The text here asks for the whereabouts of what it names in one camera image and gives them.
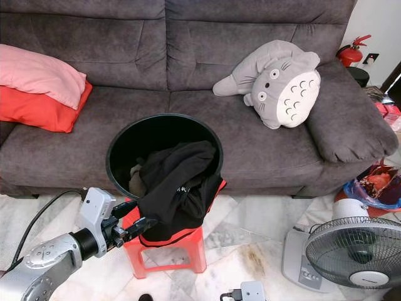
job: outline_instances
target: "fan guard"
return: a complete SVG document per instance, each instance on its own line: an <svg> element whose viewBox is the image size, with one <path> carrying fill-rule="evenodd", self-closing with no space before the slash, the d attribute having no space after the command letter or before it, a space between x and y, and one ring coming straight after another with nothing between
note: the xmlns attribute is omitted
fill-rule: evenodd
<svg viewBox="0 0 401 301"><path fill-rule="evenodd" d="M329 221L308 238L306 257L318 273L340 285L358 288L401 285L401 224L365 216ZM361 278L361 272L378 275L385 281L362 285L355 281Z"/></svg>

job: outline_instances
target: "fire extinguisher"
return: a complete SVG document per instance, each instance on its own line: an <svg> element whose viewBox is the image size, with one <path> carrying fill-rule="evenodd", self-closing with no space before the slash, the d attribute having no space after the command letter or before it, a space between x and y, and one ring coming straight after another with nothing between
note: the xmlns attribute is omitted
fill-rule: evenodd
<svg viewBox="0 0 401 301"><path fill-rule="evenodd" d="M349 67L352 63L358 63L363 58L363 54L359 50L359 47L366 46L362 41L369 39L370 37L370 34L367 36L357 37L354 42L352 42L352 46L346 45L341 47L340 50L337 51L337 58L339 58L346 67Z"/></svg>

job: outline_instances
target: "sofa backrest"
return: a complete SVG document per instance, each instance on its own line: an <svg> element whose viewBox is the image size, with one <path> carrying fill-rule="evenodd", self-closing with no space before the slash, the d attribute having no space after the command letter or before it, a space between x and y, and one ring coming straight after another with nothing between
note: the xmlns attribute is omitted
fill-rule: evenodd
<svg viewBox="0 0 401 301"><path fill-rule="evenodd" d="M59 58L94 85L165 90L164 0L1 0L0 42Z"/></svg>
<svg viewBox="0 0 401 301"><path fill-rule="evenodd" d="M272 40L334 59L355 0L166 0L170 90L208 90Z"/></svg>

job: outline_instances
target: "red pillow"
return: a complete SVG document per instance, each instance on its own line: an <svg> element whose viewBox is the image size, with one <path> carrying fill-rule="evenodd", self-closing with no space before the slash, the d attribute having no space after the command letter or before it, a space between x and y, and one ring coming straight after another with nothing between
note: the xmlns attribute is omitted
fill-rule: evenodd
<svg viewBox="0 0 401 301"><path fill-rule="evenodd" d="M86 81L80 104L74 110L45 94L25 93L0 86L0 120L70 133L91 91L92 85Z"/></svg>

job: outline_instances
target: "gray sofa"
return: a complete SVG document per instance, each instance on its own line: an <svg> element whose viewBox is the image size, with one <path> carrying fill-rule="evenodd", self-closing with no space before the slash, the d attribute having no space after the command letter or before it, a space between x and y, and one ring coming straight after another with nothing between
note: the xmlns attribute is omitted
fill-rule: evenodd
<svg viewBox="0 0 401 301"><path fill-rule="evenodd" d="M105 170L110 142L127 124L162 112L191 115L214 129L224 149L227 193L320 196L338 189L398 147L335 58L354 4L1 0L1 43L66 61L94 85L70 134L1 123L1 193L113 191ZM211 92L271 40L291 41L321 58L320 95L307 121L293 129L270 130L241 96Z"/></svg>

